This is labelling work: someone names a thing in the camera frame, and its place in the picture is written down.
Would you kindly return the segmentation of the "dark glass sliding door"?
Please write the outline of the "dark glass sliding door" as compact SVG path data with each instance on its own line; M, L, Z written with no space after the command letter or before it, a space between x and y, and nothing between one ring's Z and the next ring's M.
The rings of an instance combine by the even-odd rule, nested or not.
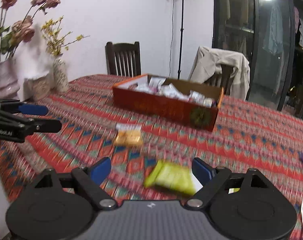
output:
M213 46L248 59L248 101L303 119L303 0L214 0Z

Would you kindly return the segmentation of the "yellow snack packet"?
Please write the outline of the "yellow snack packet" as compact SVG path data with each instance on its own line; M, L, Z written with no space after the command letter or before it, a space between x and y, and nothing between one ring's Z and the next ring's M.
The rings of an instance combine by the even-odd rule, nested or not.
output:
M141 125L116 124L115 146L139 147L143 145Z

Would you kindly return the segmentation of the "orange cardboard snack box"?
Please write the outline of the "orange cardboard snack box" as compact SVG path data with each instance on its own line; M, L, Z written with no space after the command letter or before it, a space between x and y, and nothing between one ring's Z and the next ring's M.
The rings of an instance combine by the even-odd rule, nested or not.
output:
M165 86L172 84L184 95L195 91L213 99L212 107L134 90L134 85L146 84L153 77L152 74L143 74L114 84L112 87L114 104L137 113L157 115L185 126L213 131L224 97L223 88L185 80L165 79Z

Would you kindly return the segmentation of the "green white snack box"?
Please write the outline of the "green white snack box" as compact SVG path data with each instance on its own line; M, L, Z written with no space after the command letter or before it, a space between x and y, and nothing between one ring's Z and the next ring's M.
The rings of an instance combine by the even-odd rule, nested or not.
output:
M188 168L175 163L159 160L151 173L143 182L145 188L159 187L185 196L192 196L203 188L192 173L192 167Z

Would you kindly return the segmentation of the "wooden chair with jacket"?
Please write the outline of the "wooden chair with jacket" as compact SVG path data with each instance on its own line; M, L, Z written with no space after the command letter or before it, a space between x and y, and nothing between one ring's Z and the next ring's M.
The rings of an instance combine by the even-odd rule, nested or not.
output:
M228 64L221 64L220 67L222 73L215 73L207 81L205 81L205 84L224 88L224 91L226 92L230 86L231 76L234 71L234 67Z

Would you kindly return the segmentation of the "dried pink roses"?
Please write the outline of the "dried pink roses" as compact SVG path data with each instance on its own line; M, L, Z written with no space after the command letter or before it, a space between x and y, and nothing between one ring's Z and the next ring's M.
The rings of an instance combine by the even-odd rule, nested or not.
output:
M6 59L12 58L20 43L28 43L32 40L35 29L33 20L39 11L47 14L47 9L56 8L60 0L32 0L30 8L22 20L15 22L11 26L6 26L6 16L18 0L1 0L0 15L0 62L4 55Z

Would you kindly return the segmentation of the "dark wooden chair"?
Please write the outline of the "dark wooden chair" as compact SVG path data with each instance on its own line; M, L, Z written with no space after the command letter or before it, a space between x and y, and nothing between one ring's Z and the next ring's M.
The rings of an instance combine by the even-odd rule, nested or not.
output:
M109 75L136 77L141 75L139 42L112 43L105 46L107 73Z

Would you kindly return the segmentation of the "red patterned tablecloth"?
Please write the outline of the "red patterned tablecloth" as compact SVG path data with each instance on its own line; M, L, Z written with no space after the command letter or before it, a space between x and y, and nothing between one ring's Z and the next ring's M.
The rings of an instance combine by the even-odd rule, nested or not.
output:
M190 166L195 157L234 172L258 168L295 206L303 201L303 120L255 103L223 98L211 132L176 124L158 116L120 109L113 104L112 75L72 81L67 93L51 92L40 100L48 117L59 119L59 133L36 133L22 144L5 142L0 177L10 202L46 168L70 172L109 157L112 171L102 188L115 200L173 199L146 189L143 181L160 159ZM116 124L141 125L143 145L115 146Z

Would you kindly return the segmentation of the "floral slim vase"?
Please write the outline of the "floral slim vase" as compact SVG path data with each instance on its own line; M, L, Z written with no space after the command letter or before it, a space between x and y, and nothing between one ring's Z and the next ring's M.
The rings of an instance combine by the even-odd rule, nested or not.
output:
M56 91L66 93L68 91L67 68L61 57L56 57L53 61L53 77Z

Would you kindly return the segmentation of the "white printed snack packet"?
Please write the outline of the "white printed snack packet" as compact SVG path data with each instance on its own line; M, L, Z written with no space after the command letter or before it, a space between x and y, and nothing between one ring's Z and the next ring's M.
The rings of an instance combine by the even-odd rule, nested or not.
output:
M183 93L179 92L172 84L161 86L159 94L170 99L177 99L182 101L189 100L189 96L186 96Z

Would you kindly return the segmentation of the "beige jacket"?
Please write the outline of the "beige jacket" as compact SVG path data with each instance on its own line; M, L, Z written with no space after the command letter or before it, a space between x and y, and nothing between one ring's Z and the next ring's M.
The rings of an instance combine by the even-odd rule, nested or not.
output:
M222 74L224 65L232 67L230 95L245 100L250 88L250 67L242 53L200 46L188 80L204 83L214 74Z

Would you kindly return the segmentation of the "pink ceramic vase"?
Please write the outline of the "pink ceramic vase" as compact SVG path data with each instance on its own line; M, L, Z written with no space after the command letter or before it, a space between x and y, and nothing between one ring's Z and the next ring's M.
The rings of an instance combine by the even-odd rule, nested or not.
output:
M0 62L0 99L18 99L20 85L12 58Z

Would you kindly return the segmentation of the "studio light on stand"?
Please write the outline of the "studio light on stand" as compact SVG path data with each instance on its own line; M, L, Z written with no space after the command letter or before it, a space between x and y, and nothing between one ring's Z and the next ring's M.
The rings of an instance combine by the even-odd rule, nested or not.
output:
M170 44L170 60L169 60L169 77L171 76L171 66L172 66L172 53L173 53L173 42L174 42L174 12L175 12L175 0L172 2L172 35L171 35L171 44ZM181 77L181 64L183 57L183 40L184 40L184 18L185 18L185 0L181 0L181 20L180 20L180 43L179 43L179 61L178 61L178 71L177 79Z

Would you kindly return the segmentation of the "glass jar with lid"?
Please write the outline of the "glass jar with lid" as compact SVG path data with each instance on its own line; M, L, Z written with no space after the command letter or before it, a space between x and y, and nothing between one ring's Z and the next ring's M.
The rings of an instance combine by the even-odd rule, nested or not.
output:
M51 76L49 71L45 71L25 78L24 83L27 85L27 92L30 94L32 101L36 102L45 98L51 91Z

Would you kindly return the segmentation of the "yellow flower branches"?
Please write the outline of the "yellow flower branches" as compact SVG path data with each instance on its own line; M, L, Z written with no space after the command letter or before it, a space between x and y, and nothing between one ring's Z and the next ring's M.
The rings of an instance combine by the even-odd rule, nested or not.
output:
M79 35L73 41L66 42L66 37L71 35L73 32L69 31L64 35L60 35L62 31L61 23L64 17L61 16L57 20L50 19L41 26L41 36L46 42L46 52L53 57L59 57L63 55L63 50L69 50L69 46L79 42L85 38L90 37L89 35Z

